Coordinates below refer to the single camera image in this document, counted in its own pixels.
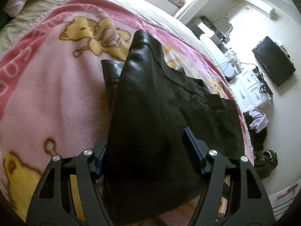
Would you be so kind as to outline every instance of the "black flat screen tv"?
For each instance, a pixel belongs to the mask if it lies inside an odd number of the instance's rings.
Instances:
[[[277,87],[296,71],[289,58],[268,36],[252,52]]]

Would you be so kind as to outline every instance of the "white air conditioner unit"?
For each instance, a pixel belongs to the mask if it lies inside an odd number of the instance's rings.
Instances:
[[[246,2],[252,4],[260,12],[264,13],[267,17],[272,19],[276,15],[275,9],[261,0],[245,0]]]

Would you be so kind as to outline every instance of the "cabinet handle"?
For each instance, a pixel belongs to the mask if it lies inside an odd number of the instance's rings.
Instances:
[[[243,95],[243,93],[241,92],[241,90],[239,90],[240,91],[240,95],[243,97],[243,99],[245,99],[246,97]]]

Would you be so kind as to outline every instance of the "white cabinet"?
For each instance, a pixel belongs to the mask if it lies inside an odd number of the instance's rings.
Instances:
[[[260,92],[261,82],[250,69],[232,79],[229,86],[242,112],[250,111],[253,108],[262,109],[270,104],[271,98],[267,93]]]

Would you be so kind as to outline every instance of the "teddy bear print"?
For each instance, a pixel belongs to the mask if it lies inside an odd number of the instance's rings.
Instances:
[[[30,200],[41,173],[24,164],[14,152],[9,152],[5,156],[3,167],[8,180],[7,184],[3,184],[7,190],[9,202],[17,215],[25,222]]]
[[[100,56],[108,53],[112,57],[126,60],[129,46],[126,41],[131,39],[128,31],[115,28],[109,18],[100,18],[99,22],[77,16],[69,22],[60,34],[60,40],[79,41],[88,38],[87,46],[77,49],[73,55],[78,58],[84,51],[89,50]]]

